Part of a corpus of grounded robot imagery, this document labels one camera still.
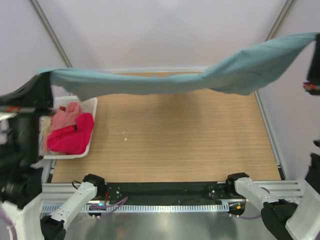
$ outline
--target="pink cloth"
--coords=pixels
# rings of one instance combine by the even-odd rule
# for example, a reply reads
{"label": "pink cloth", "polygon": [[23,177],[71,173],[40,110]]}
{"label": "pink cloth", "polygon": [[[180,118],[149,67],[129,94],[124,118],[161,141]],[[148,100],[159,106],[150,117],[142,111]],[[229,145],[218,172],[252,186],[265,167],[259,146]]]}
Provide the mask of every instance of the pink cloth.
{"label": "pink cloth", "polygon": [[83,154],[89,144],[95,121],[90,113],[80,114],[75,126],[67,126],[53,133],[47,139],[50,151],[77,155]]}
{"label": "pink cloth", "polygon": [[43,151],[45,153],[49,151],[47,142],[53,131],[76,125],[76,118],[82,113],[82,108],[77,102],[70,102],[65,111],[62,109],[56,110],[56,114],[52,117],[50,130],[43,140]]}

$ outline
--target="cable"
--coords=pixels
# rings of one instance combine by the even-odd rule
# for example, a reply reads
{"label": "cable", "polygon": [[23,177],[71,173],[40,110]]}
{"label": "cable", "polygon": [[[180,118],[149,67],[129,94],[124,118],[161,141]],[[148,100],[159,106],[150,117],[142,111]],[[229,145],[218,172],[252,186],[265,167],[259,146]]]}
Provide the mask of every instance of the cable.
{"label": "cable", "polygon": [[107,206],[107,201],[109,200],[109,192],[107,191],[105,194],[104,205]]}
{"label": "cable", "polygon": [[5,213],[2,213],[1,211],[0,211],[0,220],[3,220],[4,223],[7,225],[7,229],[10,230],[10,232],[11,232],[12,239],[18,240],[17,229],[16,229],[15,225],[7,217],[7,215]]}
{"label": "cable", "polygon": [[[111,207],[115,207],[112,211],[110,212],[107,212],[106,214],[102,215],[100,217],[101,218],[104,218],[106,216],[109,216],[111,214],[113,214],[115,211],[117,211],[122,205],[124,205],[126,203],[126,201],[128,200],[128,197],[126,196],[124,199],[120,200],[119,202],[117,202],[116,204],[112,204],[112,205],[107,205],[107,206],[99,206],[99,205],[96,205],[96,204],[92,204],[91,206],[94,206],[95,208],[97,209],[102,209],[102,210],[106,210],[107,208],[111,208]],[[87,217],[81,221],[79,221],[78,223],[76,223],[75,225],[69,227],[69,230],[70,229],[73,229],[74,227],[78,226],[79,224],[83,223],[83,222],[86,222],[87,220],[92,220],[92,217]]]}
{"label": "cable", "polygon": [[75,189],[78,189],[78,188],[75,186],[75,183],[81,184],[81,182],[76,181],[76,180],[73,180],[73,181],[72,181],[72,187],[74,187]]}
{"label": "cable", "polygon": [[100,218],[104,218],[106,216],[109,216],[109,215],[113,214],[115,211],[117,211],[119,208],[121,208],[122,205],[124,205],[126,203],[126,201],[128,200],[128,197],[126,196],[122,200],[123,200],[123,202],[121,202],[117,207],[115,207],[112,211],[107,212],[106,214],[102,215]]}
{"label": "cable", "polygon": [[[265,190],[268,194],[270,194],[270,191],[268,189],[266,189],[264,187],[261,187],[261,188],[263,190]],[[244,219],[244,220],[256,220],[256,219],[260,219],[261,218],[261,215],[259,215],[259,216],[239,216],[239,215],[234,215],[234,214],[231,214],[231,213],[229,213],[229,216],[230,217],[235,217],[237,219]]]}
{"label": "cable", "polygon": [[266,188],[264,188],[264,187],[261,187],[263,190],[266,190],[266,192],[268,193],[268,194],[270,194],[270,191],[268,190],[268,189],[266,189]]}
{"label": "cable", "polygon": [[108,208],[112,208],[112,207],[118,206],[118,205],[122,204],[123,202],[125,203],[127,200],[128,200],[128,197],[126,196],[124,199],[122,199],[122,200],[120,200],[117,203],[112,204],[112,205],[100,206],[98,204],[91,204],[90,207],[94,207],[95,209],[106,210]]}

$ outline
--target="white backdrop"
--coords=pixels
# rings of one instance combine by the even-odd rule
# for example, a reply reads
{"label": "white backdrop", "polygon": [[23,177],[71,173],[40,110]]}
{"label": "white backdrop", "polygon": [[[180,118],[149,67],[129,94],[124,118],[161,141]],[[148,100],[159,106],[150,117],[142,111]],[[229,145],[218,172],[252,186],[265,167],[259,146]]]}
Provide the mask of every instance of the white backdrop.
{"label": "white backdrop", "polygon": [[[320,32],[319,12],[319,0],[296,1],[278,37]],[[289,179],[304,178],[310,163],[309,154],[319,153],[312,141],[320,137],[320,97],[310,96],[302,87],[313,53],[312,44],[278,81],[259,91]]]}
{"label": "white backdrop", "polygon": [[73,67],[203,69],[263,42],[285,0],[38,0]]}
{"label": "white backdrop", "polygon": [[[65,67],[28,1],[1,1],[0,36],[0,95],[22,86],[39,68]],[[66,92],[56,87],[54,94]]]}

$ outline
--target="clothing pile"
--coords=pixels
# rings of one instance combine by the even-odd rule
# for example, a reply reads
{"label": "clothing pile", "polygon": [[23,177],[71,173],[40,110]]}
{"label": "clothing pile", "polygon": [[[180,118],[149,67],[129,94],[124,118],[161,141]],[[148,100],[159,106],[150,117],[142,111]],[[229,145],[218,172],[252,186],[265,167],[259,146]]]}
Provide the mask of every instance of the clothing pile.
{"label": "clothing pile", "polygon": [[60,106],[54,116],[41,122],[43,152],[54,155],[79,155],[86,151],[95,121],[91,113],[83,112],[77,102]]}

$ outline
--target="wooden table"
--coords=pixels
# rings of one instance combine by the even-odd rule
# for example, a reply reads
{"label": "wooden table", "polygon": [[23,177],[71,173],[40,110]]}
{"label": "wooden table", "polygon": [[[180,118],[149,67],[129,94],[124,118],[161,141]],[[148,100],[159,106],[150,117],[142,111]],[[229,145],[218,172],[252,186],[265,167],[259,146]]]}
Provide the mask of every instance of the wooden table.
{"label": "wooden table", "polygon": [[99,97],[89,154],[58,160],[52,182],[87,174],[106,182],[224,181],[238,172],[280,180],[257,100],[204,89]]}

